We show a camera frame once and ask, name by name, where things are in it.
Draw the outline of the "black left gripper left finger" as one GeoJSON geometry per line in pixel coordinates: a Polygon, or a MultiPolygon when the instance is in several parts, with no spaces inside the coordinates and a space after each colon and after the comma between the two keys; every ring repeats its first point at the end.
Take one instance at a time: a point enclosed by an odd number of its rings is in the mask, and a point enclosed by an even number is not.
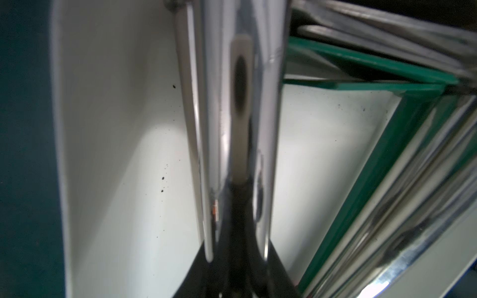
{"type": "Polygon", "coordinates": [[[173,298],[215,298],[216,286],[212,280],[213,265],[213,261],[207,261],[205,245],[202,243],[173,298]]]}

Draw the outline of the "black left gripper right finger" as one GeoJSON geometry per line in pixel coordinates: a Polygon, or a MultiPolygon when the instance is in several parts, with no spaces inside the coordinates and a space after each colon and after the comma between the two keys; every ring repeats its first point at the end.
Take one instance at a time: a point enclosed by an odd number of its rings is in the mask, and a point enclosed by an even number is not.
{"type": "Polygon", "coordinates": [[[273,243],[267,243],[267,255],[260,269],[262,289],[261,298],[299,298],[293,282],[290,280],[273,243]]]}

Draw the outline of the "steel hoe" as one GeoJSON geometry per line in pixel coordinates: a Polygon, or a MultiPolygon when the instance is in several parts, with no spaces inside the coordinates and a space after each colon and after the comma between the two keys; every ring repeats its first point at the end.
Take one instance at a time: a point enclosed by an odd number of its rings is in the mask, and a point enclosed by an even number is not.
{"type": "Polygon", "coordinates": [[[305,296],[377,298],[476,204],[477,94],[442,96],[305,296]]]}
{"type": "MultiPolygon", "coordinates": [[[[464,84],[477,82],[477,33],[346,1],[295,1],[292,37],[327,43],[449,73],[464,84]]],[[[290,61],[293,78],[350,79],[323,58],[308,65],[290,61]]],[[[363,168],[315,258],[328,257],[348,231],[386,171],[363,168]]]]}
{"type": "Polygon", "coordinates": [[[260,298],[271,236],[289,1],[165,1],[216,298],[260,298]]]}

